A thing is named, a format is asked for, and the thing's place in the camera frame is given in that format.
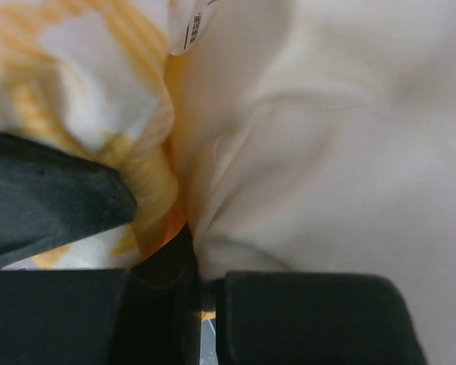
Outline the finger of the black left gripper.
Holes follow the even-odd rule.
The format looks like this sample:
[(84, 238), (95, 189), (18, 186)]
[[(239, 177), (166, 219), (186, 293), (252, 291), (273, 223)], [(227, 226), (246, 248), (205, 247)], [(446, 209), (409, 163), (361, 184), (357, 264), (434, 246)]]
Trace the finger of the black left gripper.
[(119, 172), (0, 132), (0, 268), (133, 220)]

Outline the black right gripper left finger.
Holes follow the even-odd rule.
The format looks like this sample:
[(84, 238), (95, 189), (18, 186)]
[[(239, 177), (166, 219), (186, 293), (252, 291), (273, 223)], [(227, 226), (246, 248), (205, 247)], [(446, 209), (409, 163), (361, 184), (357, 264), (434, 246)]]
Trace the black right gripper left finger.
[(188, 228), (131, 270), (0, 271), (0, 364), (197, 364), (195, 279)]

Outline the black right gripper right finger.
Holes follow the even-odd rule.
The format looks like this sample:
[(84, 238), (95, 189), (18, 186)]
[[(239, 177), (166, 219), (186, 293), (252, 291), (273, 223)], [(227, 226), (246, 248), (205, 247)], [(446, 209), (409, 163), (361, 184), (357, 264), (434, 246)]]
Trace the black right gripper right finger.
[(396, 286), (377, 275), (231, 271), (201, 284), (221, 364), (425, 364)]

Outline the yellow pillowcase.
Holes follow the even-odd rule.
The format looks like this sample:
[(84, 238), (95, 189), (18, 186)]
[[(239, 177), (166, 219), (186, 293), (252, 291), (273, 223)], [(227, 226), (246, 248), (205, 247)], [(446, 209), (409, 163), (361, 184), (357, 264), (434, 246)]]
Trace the yellow pillowcase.
[(165, 70), (192, 1), (0, 1), (0, 130), (116, 168), (130, 223), (33, 257), (43, 269), (130, 268), (185, 223), (167, 139)]

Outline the white bear print pillow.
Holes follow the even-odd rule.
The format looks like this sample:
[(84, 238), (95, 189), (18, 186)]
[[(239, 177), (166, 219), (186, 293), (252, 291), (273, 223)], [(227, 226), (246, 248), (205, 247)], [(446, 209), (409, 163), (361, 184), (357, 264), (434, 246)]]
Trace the white bear print pillow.
[(384, 276), (456, 364), (456, 1), (221, 1), (166, 79), (203, 279)]

